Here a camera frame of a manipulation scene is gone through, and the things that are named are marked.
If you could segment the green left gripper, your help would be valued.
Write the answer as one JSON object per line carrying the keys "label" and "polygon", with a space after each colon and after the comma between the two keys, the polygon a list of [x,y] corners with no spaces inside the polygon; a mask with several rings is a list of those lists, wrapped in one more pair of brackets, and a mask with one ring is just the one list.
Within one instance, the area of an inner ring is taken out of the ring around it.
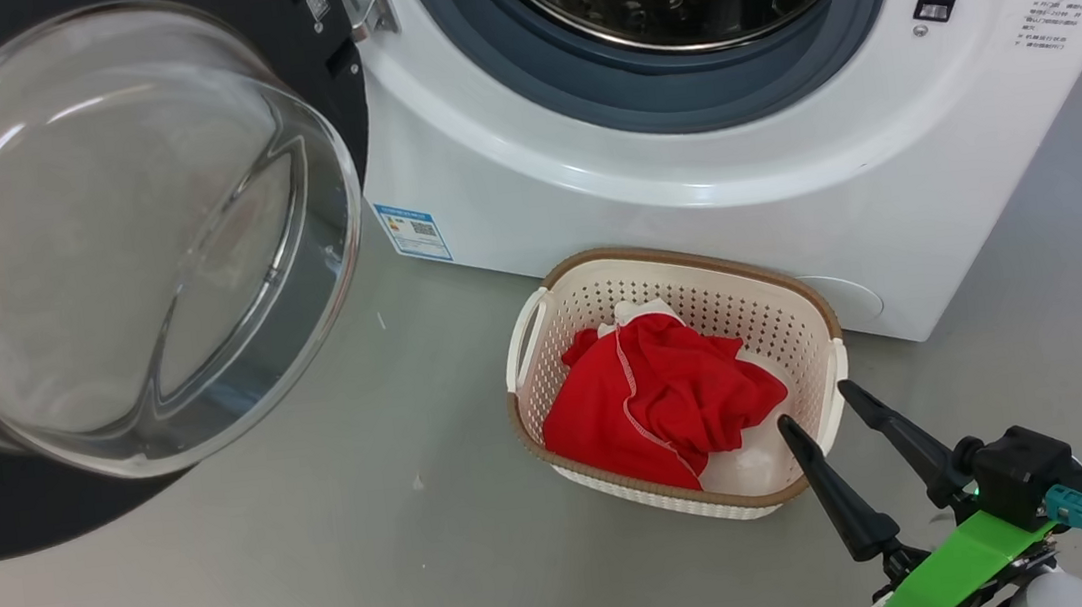
{"label": "green left gripper", "polygon": [[[967,493],[972,479],[953,465],[953,452],[944,443],[857,382],[841,380],[836,390],[867,428],[885,436],[916,472],[931,505],[952,511],[975,506],[974,496]],[[941,546],[921,555],[898,540],[898,523],[871,507],[841,478],[796,420],[779,417],[776,428],[852,559],[884,560],[890,592],[880,607],[967,607],[984,588],[1000,580],[1002,571],[1026,558],[1029,550],[1043,547],[1056,528],[1055,522],[1033,512],[978,509]]]}

